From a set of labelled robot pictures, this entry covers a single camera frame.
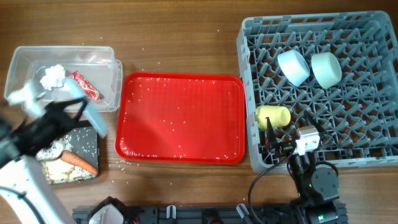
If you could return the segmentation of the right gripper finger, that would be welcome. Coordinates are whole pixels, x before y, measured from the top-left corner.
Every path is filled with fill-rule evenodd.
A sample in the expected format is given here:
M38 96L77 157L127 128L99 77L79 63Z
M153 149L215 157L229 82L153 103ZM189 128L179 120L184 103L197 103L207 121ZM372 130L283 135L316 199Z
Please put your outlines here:
M314 117L312 115L310 115L310 113L307 110L305 110L303 112L303 117L308 126L309 125L314 126L317 129L319 134L325 133L325 130L323 129L323 127L314 119Z
M266 117L267 121L267 148L268 149L275 149L277 147L277 140L274 133L274 129L272 127L272 123L270 117Z

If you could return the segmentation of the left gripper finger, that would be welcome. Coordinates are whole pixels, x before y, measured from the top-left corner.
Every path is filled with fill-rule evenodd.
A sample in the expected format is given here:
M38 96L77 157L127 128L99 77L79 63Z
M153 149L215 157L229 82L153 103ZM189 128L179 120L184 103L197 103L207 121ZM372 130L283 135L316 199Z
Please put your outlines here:
M74 103L73 100L68 100L68 101L61 101L61 102L51 102L47 106L45 106L46 110L61 110L63 111L65 108L71 105L80 105L81 103Z
M87 107L88 100L87 99L75 99L73 100L74 103L81 103L80 109L76 113L76 115L73 117L73 121L75 124L78 124L80 122L80 118Z

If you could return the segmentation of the light blue bowl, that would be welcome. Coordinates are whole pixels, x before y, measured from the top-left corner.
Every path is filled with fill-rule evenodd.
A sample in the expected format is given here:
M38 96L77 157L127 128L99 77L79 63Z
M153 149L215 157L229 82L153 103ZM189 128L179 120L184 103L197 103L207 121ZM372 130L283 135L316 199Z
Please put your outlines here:
M277 62L282 73L293 86L300 86L310 76L307 62L296 50L289 50L279 54Z

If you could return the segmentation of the light blue plate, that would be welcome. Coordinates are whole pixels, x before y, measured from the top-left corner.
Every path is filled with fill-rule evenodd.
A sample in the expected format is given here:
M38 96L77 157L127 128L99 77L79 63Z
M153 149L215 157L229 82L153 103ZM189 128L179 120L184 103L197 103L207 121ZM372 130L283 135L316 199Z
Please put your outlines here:
M92 127L95 128L99 136L104 138L108 133L108 125L100 113L96 110L91 100L87 98L80 85L71 78L66 78L64 79L63 87L69 91L73 100L80 100L81 106L84 107L82 113L88 119Z

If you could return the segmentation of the red snack wrapper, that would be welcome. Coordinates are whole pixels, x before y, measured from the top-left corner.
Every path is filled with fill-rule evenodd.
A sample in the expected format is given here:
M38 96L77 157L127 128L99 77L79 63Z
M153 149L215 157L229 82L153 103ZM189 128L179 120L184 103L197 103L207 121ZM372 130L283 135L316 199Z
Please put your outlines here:
M78 71L74 71L69 74L68 78L73 79L77 82L77 84L83 89L85 95L92 100L100 100L102 95L101 93L86 79L84 78Z

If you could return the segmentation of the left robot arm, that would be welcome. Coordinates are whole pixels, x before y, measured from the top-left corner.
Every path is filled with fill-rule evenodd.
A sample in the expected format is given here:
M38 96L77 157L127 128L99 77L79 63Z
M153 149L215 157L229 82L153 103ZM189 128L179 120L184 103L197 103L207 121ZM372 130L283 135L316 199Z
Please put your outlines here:
M36 154L78 126L88 100L50 103L16 130L1 120L1 196L22 223L75 223L46 181Z

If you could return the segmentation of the orange carrot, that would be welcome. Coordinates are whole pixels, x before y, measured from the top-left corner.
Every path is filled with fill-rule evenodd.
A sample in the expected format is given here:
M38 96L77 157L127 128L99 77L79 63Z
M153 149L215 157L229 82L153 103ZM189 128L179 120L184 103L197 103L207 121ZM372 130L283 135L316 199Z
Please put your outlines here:
M68 164L80 167L81 169L93 175L98 174L98 169L95 166L91 165L88 161L84 160L83 158L71 151L62 151L60 155L60 160Z

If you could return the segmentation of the yellow cup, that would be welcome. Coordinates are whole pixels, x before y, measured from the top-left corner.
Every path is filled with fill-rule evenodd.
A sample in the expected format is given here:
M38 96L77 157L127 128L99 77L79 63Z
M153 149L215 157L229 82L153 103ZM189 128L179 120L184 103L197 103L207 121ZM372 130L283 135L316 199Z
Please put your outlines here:
M255 114L259 129L267 129L267 118L273 127L282 128L290 123L291 115L284 106L261 105L256 108Z

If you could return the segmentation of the white tissue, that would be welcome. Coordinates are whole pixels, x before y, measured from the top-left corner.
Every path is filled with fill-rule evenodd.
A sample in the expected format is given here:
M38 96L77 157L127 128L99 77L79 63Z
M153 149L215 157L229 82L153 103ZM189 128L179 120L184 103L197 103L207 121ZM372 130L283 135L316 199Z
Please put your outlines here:
M40 79L40 83L46 90L60 88L64 84L66 71L61 65L55 65L45 69L45 75Z

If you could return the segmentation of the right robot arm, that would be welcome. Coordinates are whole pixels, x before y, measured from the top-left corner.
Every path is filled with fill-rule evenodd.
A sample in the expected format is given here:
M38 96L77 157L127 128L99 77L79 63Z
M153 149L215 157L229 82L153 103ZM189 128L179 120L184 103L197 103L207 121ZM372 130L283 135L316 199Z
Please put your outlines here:
M296 129L289 141L276 140L270 118L267 121L266 149L284 158L293 179L298 198L290 203L298 223L330 223L339 218L335 200L339 199L338 169L313 155L322 145L325 130L304 112L306 125Z

